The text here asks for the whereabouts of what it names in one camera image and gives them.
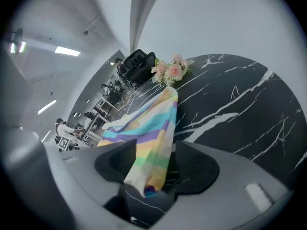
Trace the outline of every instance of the colorful striped towel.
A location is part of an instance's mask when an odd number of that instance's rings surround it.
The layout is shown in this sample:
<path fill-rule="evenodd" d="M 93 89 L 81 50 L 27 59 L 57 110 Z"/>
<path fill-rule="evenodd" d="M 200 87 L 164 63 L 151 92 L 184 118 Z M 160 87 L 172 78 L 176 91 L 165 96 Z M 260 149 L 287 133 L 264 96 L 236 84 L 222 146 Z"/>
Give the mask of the colorful striped towel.
<path fill-rule="evenodd" d="M 143 197 L 161 190 L 172 151 L 178 93 L 166 87 L 141 109 L 120 120 L 106 123 L 98 146 L 122 140 L 137 140 L 136 160 L 125 183 L 134 186 Z"/>

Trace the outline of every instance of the flower bouquet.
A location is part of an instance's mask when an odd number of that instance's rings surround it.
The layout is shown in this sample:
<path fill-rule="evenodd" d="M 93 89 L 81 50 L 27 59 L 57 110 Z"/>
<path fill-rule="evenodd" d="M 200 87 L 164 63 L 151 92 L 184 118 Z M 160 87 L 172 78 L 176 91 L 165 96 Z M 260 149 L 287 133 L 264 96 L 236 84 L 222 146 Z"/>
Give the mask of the flower bouquet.
<path fill-rule="evenodd" d="M 182 60 L 182 55 L 173 55 L 173 60 L 166 64 L 164 61 L 155 59 L 155 66 L 152 68 L 153 83 L 172 86 L 175 82 L 182 80 L 187 72 L 191 72 L 189 62 Z"/>

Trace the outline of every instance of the person in white shirt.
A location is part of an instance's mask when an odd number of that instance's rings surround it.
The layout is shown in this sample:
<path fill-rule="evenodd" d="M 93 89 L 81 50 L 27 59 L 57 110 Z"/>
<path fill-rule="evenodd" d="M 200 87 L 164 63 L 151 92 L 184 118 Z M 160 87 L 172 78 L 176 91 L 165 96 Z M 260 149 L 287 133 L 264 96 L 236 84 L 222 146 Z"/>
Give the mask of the person in white shirt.
<path fill-rule="evenodd" d="M 75 129 L 75 128 L 69 128 L 68 126 L 65 125 L 63 119 L 58 118 L 56 121 L 56 134 L 57 136 L 60 137 L 64 137 L 68 140 L 70 140 L 70 144 L 69 145 L 78 145 L 78 147 L 90 147 L 89 145 L 87 145 L 86 143 L 84 143 L 83 141 L 79 140 L 78 138 L 76 138 L 74 135 L 75 133 L 79 133 L 81 132 L 82 129 Z"/>

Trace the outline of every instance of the ceiling fixture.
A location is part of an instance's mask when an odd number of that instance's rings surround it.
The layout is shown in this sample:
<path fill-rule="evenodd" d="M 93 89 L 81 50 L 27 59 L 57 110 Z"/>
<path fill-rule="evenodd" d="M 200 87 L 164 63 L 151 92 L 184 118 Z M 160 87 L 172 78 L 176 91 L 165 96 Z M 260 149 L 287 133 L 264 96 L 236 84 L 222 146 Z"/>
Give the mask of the ceiling fixture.
<path fill-rule="evenodd" d="M 54 51 L 54 53 L 65 54 L 65 55 L 70 55 L 70 56 L 78 56 L 80 54 L 79 51 L 75 51 L 69 48 L 63 48 L 60 46 L 56 48 L 56 51 Z"/>
<path fill-rule="evenodd" d="M 21 47 L 20 47 L 19 53 L 22 53 L 24 51 L 25 45 L 26 45 L 26 42 L 22 42 L 21 43 Z M 11 44 L 11 53 L 15 53 L 16 54 L 15 44 L 14 43 Z"/>
<path fill-rule="evenodd" d="M 45 111 L 48 107 L 52 106 L 57 100 L 54 100 L 50 102 L 48 105 L 44 106 L 42 109 L 38 111 L 38 114 L 41 114 L 43 111 Z"/>
<path fill-rule="evenodd" d="M 46 139 L 46 137 L 49 135 L 49 133 L 51 132 L 51 130 L 50 131 L 48 131 L 48 133 L 45 135 L 45 137 L 42 139 L 42 142 Z"/>

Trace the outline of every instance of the black office chair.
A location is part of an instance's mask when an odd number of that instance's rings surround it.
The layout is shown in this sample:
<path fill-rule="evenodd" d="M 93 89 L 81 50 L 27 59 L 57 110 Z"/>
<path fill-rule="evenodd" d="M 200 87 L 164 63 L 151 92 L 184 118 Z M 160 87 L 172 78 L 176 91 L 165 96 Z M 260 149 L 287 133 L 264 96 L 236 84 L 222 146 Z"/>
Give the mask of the black office chair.
<path fill-rule="evenodd" d="M 137 49 L 124 61 L 124 65 L 129 69 L 124 78 L 138 85 L 144 84 L 154 75 L 151 73 L 154 61 L 155 54 L 153 52 L 147 55 Z"/>

